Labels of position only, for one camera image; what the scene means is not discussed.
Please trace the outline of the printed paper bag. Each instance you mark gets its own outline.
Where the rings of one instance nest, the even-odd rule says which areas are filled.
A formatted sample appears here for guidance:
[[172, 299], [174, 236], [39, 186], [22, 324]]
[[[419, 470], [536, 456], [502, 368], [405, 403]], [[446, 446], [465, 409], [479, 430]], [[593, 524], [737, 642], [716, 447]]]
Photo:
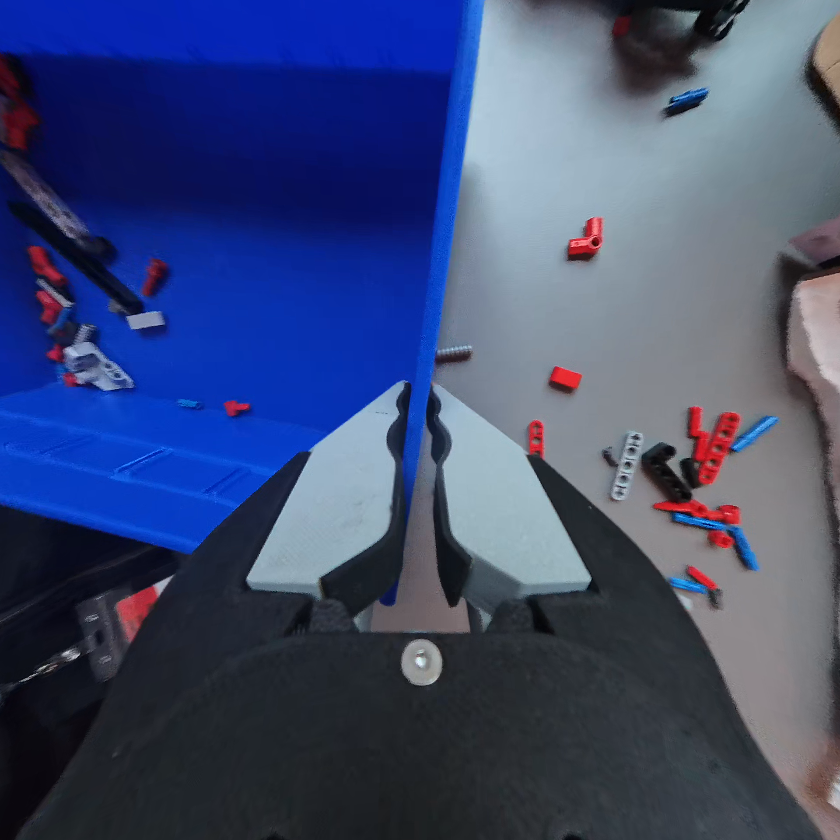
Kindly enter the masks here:
[[825, 438], [826, 473], [839, 505], [839, 219], [794, 236], [781, 252], [791, 286], [786, 358], [810, 390]]

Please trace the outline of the black grey lego model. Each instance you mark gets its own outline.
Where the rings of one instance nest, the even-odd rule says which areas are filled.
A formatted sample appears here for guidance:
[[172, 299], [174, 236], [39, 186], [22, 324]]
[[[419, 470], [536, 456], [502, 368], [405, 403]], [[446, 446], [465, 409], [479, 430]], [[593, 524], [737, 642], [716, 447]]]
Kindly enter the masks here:
[[693, 31], [696, 35], [721, 41], [726, 38], [738, 16], [750, 1], [622, 1], [616, 2], [617, 16], [612, 36], [622, 38], [630, 32], [636, 12], [661, 8], [673, 12], [696, 13]]

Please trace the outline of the grey lego connector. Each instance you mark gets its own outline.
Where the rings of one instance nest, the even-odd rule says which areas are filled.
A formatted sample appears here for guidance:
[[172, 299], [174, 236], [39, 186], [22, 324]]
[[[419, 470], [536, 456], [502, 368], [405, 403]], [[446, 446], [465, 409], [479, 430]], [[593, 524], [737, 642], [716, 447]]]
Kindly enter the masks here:
[[92, 342], [74, 343], [64, 349], [64, 365], [81, 385], [92, 385], [102, 392], [130, 390], [133, 378], [112, 362]]

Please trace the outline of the light grey lego beam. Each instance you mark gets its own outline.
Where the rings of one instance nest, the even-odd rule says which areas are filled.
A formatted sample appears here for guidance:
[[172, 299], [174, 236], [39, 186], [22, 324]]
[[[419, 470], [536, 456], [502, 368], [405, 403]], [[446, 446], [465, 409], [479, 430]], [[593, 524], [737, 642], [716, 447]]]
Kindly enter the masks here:
[[614, 457], [616, 472], [610, 491], [612, 501], [620, 502], [627, 499], [643, 452], [644, 435], [638, 431], [629, 430], [625, 435], [621, 454]]

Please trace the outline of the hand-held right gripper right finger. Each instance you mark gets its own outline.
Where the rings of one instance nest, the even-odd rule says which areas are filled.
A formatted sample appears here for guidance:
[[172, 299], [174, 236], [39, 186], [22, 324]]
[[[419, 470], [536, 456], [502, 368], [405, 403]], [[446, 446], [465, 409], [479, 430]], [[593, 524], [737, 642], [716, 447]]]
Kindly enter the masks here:
[[586, 591], [592, 576], [521, 446], [440, 385], [427, 403], [437, 573], [489, 625], [508, 601]]

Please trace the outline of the black lego beam blue pins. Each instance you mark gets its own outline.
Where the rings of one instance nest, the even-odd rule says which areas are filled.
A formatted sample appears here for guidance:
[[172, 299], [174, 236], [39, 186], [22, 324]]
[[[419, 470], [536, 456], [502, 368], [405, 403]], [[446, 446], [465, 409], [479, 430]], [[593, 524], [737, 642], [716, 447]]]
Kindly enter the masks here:
[[645, 451], [640, 459], [645, 474], [654, 482], [667, 501], [676, 503], [693, 501], [692, 490], [669, 463], [675, 456], [674, 446], [660, 442]]

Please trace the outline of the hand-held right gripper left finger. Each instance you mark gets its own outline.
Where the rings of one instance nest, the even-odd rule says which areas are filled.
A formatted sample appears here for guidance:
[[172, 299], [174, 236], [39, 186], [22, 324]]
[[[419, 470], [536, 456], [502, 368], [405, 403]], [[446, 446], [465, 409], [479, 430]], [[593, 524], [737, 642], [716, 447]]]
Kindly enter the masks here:
[[312, 447], [247, 575], [250, 590], [333, 600], [364, 615], [393, 588], [411, 391], [395, 383]]

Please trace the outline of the blue plastic bin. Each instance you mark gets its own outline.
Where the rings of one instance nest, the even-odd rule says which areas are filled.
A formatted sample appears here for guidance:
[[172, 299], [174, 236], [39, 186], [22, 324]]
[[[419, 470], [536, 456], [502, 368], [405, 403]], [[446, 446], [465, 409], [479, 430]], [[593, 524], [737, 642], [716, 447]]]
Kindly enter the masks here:
[[[24, 158], [143, 302], [132, 318], [9, 203], [2, 505], [246, 577], [308, 452], [408, 382], [417, 471], [483, 2], [2, 2]], [[67, 372], [95, 343], [135, 387]]]

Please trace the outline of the red lego connector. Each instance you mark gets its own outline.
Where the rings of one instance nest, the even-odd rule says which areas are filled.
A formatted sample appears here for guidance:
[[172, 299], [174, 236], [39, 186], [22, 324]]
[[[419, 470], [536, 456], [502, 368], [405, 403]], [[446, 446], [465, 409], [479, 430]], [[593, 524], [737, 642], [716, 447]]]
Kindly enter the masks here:
[[569, 260], [588, 260], [594, 258], [603, 246], [604, 219], [600, 216], [586, 220], [583, 234], [571, 238], [568, 243], [567, 257]]

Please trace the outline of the grey metal bracket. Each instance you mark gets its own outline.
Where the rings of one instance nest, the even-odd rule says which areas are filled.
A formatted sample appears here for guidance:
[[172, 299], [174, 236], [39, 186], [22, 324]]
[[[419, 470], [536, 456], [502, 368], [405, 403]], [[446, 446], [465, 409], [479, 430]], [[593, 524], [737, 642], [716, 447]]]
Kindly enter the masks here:
[[77, 618], [82, 633], [82, 647], [87, 654], [94, 679], [110, 681], [119, 672], [130, 643], [122, 629], [117, 604], [130, 595], [121, 586], [95, 595], [77, 605]]

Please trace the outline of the assorted small lego pieces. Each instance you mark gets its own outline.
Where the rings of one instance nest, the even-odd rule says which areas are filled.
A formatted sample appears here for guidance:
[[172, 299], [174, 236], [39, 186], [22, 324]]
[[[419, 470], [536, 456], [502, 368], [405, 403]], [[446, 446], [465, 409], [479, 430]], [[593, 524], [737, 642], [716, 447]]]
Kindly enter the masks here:
[[110, 242], [93, 237], [22, 156], [28, 149], [28, 135], [39, 124], [39, 117], [28, 102], [31, 86], [19, 59], [2, 54], [1, 68], [2, 95], [9, 106], [3, 116], [3, 144], [7, 150], [2, 154], [2, 164], [34, 200], [32, 203], [12, 201], [9, 209], [19, 221], [103, 291], [119, 312], [138, 319], [146, 314], [142, 300], [106, 267]]

